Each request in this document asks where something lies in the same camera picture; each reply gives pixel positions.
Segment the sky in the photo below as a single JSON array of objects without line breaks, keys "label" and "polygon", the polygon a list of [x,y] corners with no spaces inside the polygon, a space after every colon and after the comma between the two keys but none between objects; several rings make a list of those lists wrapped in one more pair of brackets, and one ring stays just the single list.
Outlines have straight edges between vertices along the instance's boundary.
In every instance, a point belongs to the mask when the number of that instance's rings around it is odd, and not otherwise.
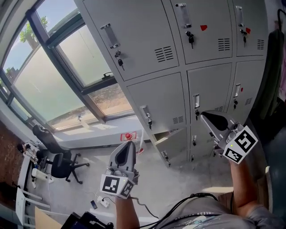
[{"label": "sky", "polygon": [[[73,0],[45,0],[37,9],[37,12],[40,18],[46,16],[48,21],[46,30],[49,31],[76,8]],[[4,63],[4,70],[6,71],[7,68],[12,67],[20,69],[31,51],[30,45],[27,42],[22,43],[20,36],[18,36]]]}]

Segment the window frame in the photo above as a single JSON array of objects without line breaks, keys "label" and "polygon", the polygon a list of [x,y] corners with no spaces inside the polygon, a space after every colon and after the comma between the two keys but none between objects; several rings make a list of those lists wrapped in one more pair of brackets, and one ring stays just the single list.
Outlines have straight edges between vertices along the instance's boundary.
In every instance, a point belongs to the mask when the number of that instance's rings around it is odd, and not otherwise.
[{"label": "window frame", "polygon": [[83,102],[83,104],[90,110],[90,112],[96,117],[95,119],[91,119],[86,121],[87,124],[96,124],[96,123],[106,123],[106,121],[119,119],[126,116],[134,115],[133,110],[127,110],[123,112],[119,112],[116,114],[105,115],[102,110],[97,106],[97,104],[89,97],[89,93],[94,91],[100,90],[102,88],[114,85],[117,83],[113,74],[109,76],[105,73],[101,80],[96,81],[90,85],[83,86],[80,82],[79,77],[73,66],[69,63],[67,56],[64,54],[63,50],[60,48],[59,44],[65,40],[68,36],[85,26],[85,22],[79,12],[74,12],[74,15],[71,14],[69,18],[66,17],[62,20],[65,20],[65,23],[59,26],[58,24],[55,25],[54,28],[50,30],[48,33],[44,26],[41,23],[41,20],[37,13],[37,8],[41,5],[43,0],[38,1],[30,10],[28,10],[25,14],[25,18],[22,20],[21,24],[18,26],[13,39],[11,40],[1,63],[0,68],[0,78],[7,86],[8,90],[10,91],[10,95],[3,94],[2,90],[0,89],[0,97],[4,100],[4,102],[10,107],[13,113],[16,112],[11,108],[10,104],[14,98],[16,98],[19,103],[26,109],[26,111],[32,115],[31,118],[24,121],[18,114],[17,117],[20,118],[29,128],[32,128],[33,123],[32,121],[35,119],[38,123],[40,123],[45,128],[49,129],[51,132],[57,131],[64,131],[64,130],[71,130],[81,128],[80,123],[71,124],[68,126],[60,127],[60,128],[53,128],[51,125],[44,120],[44,118],[37,113],[29,103],[22,97],[19,96],[17,89],[13,87],[13,83],[9,80],[8,76],[6,75],[3,65],[9,55],[9,52],[16,41],[20,31],[24,28],[27,22],[30,23],[30,26],[35,34],[39,42],[39,46],[41,46],[44,52],[47,54],[48,58],[55,66],[61,77],[66,81],[68,86],[72,89],[72,91],[76,94],[76,96]]}]

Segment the power strip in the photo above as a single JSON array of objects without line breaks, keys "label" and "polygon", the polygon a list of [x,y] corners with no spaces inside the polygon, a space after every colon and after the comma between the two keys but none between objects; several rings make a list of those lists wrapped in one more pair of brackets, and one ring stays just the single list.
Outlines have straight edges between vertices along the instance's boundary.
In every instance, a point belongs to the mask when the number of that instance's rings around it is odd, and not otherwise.
[{"label": "power strip", "polygon": [[97,198],[97,202],[98,202],[98,203],[101,203],[105,208],[108,208],[108,206],[109,206],[109,202],[108,202],[108,201],[106,201],[105,199],[102,201],[102,199],[103,199],[103,197],[98,196],[98,198]]}]

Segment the gray metal locker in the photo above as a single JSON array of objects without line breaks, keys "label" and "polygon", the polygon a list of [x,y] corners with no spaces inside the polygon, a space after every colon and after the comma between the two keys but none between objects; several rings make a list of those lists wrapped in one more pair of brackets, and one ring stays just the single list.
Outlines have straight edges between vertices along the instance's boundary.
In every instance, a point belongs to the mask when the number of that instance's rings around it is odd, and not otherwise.
[{"label": "gray metal locker", "polygon": [[244,124],[254,104],[263,76],[265,60],[236,63],[236,76],[227,113]]},{"label": "gray metal locker", "polygon": [[[186,64],[232,57],[231,19],[227,0],[171,0]],[[186,32],[193,34],[193,48]]]},{"label": "gray metal locker", "polygon": [[262,0],[233,0],[236,13],[237,56],[265,55],[268,29],[265,3]]},{"label": "gray metal locker", "polygon": [[187,129],[183,128],[172,133],[156,136],[155,146],[163,157],[167,156],[171,165],[179,165],[187,161]]},{"label": "gray metal locker", "polygon": [[84,5],[125,81],[178,66],[160,0],[84,0]]},{"label": "gray metal locker", "polygon": [[152,119],[152,132],[160,133],[184,128],[185,102],[181,74],[162,76],[127,87],[135,104],[148,124]]},{"label": "gray metal locker", "polygon": [[195,160],[211,154],[214,141],[196,111],[224,111],[231,78],[231,64],[220,64],[188,71],[191,103],[190,158]]}]

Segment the black office chair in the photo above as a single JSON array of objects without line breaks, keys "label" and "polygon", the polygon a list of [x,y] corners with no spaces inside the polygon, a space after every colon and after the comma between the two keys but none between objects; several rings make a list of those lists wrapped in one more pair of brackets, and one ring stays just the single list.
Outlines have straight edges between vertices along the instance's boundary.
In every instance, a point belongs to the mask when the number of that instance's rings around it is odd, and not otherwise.
[{"label": "black office chair", "polygon": [[84,163],[76,165],[77,157],[80,157],[81,154],[77,153],[73,160],[72,153],[70,149],[61,147],[53,134],[48,130],[39,125],[33,127],[33,134],[46,146],[46,148],[53,154],[56,154],[52,164],[51,175],[56,178],[66,178],[67,182],[70,182],[68,179],[72,173],[76,178],[76,181],[82,184],[82,181],[79,181],[75,172],[76,168],[82,167],[84,165],[89,166],[89,163]]}]

